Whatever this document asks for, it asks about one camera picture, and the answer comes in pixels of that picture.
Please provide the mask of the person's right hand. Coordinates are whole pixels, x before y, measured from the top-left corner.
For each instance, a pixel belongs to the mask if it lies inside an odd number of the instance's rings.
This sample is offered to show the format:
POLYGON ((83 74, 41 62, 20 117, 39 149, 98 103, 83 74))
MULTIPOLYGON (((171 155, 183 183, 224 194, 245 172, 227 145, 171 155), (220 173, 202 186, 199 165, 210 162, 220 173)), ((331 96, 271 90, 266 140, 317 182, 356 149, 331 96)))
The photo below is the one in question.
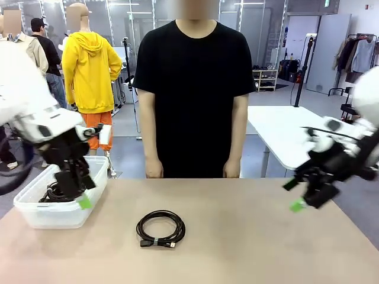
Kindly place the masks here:
POLYGON ((145 174, 148 179, 163 178, 163 166, 159 159, 146 159, 145 174))

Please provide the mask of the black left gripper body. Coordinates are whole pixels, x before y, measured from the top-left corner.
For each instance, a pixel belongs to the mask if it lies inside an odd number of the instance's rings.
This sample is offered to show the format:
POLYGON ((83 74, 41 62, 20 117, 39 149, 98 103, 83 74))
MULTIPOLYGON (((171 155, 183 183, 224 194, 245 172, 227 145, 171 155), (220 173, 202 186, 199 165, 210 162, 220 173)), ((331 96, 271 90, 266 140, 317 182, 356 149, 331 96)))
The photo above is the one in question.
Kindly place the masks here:
POLYGON ((88 172, 84 156, 89 152, 87 139, 65 140, 56 137, 41 143, 41 155, 48 164, 55 164, 60 170, 88 172))

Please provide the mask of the person's left hand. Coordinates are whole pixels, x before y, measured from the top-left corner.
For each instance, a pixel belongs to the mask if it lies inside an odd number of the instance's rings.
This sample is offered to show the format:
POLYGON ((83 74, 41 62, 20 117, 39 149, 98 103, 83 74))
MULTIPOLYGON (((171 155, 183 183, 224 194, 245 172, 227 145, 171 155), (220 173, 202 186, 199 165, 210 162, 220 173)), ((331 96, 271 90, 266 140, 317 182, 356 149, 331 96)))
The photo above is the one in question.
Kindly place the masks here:
POLYGON ((240 159, 229 159, 223 167, 223 177, 228 179, 240 178, 240 159))

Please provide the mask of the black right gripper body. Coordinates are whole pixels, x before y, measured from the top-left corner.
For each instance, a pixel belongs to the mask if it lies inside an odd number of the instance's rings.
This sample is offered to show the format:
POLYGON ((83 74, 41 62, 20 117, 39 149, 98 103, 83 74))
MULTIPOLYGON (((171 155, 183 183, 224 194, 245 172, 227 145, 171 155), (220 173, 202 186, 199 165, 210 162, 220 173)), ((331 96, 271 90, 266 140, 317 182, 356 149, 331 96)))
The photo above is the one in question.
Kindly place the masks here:
POLYGON ((314 147, 308 160, 296 168, 297 183, 344 182, 360 175, 360 143, 333 141, 325 149, 314 147))

